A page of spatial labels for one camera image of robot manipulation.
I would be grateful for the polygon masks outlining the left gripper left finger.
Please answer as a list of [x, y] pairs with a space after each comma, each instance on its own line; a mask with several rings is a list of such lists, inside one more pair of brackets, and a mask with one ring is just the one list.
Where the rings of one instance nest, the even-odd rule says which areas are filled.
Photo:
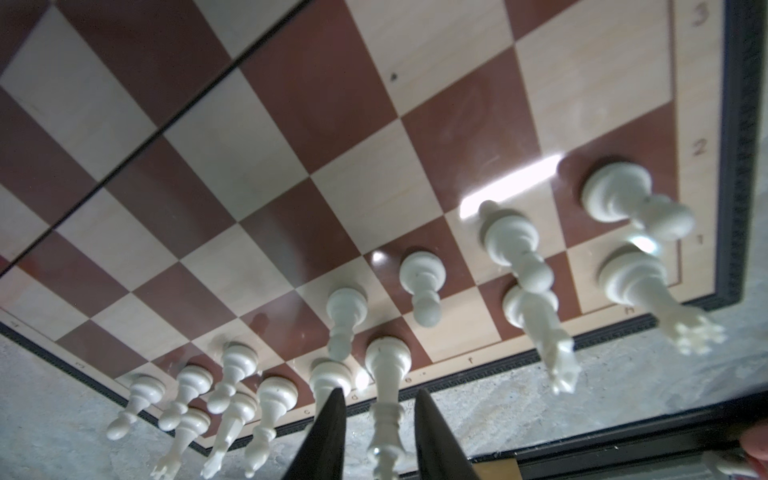
[[342, 479], [346, 419], [343, 390], [336, 388], [282, 479]]

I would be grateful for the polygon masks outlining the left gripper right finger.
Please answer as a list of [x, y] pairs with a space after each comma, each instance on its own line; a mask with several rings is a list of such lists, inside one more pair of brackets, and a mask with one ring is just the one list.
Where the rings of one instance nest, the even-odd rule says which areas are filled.
[[415, 400], [415, 443], [421, 479], [478, 480], [444, 417], [426, 389]]

